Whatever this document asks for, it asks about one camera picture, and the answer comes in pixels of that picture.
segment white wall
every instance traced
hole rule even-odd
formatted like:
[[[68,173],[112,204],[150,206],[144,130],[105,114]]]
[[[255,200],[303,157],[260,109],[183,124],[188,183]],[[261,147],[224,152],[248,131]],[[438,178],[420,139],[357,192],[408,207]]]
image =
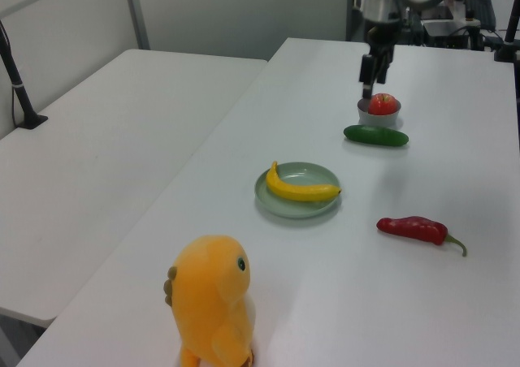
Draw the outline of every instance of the white wall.
[[[40,0],[2,22],[36,111],[121,52],[137,47],[127,0]],[[2,63],[0,138],[12,128],[11,81]]]
[[[287,37],[345,40],[350,0],[140,0],[150,48],[270,59]]]

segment stuffed toy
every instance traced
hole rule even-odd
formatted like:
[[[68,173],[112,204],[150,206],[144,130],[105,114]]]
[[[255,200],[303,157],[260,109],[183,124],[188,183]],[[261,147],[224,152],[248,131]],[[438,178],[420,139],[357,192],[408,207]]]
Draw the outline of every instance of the stuffed toy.
[[[249,262],[227,235],[205,235],[186,246],[168,270],[166,303],[182,339],[181,367],[250,367],[253,323],[245,293]]]

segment small bowl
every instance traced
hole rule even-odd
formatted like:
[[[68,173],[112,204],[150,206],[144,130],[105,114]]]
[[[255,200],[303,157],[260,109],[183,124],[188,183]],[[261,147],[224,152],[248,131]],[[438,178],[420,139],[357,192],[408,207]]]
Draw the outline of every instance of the small bowl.
[[[370,99],[360,99],[357,103],[357,112],[359,113],[359,119],[362,124],[381,127],[390,127],[396,124],[397,116],[401,110],[401,103],[399,101],[397,101],[397,111],[386,115],[368,114],[367,111],[370,103]]]

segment yellow banana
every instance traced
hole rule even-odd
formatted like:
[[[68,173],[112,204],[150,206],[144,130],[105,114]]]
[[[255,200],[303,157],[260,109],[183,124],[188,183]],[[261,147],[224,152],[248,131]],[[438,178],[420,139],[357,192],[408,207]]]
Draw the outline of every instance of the yellow banana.
[[[278,176],[276,167],[278,162],[273,162],[271,169],[267,172],[267,187],[277,196],[281,196],[291,201],[316,202],[329,201],[338,196],[341,188],[332,184],[314,184],[311,186],[298,186],[296,184],[285,183]]]

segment green cucumber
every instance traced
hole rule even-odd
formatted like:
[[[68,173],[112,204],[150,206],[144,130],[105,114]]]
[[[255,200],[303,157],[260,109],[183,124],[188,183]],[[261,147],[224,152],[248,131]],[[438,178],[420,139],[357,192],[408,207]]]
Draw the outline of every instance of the green cucumber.
[[[364,144],[403,146],[408,143],[408,136],[387,127],[353,125],[343,130],[343,134],[351,141]]]

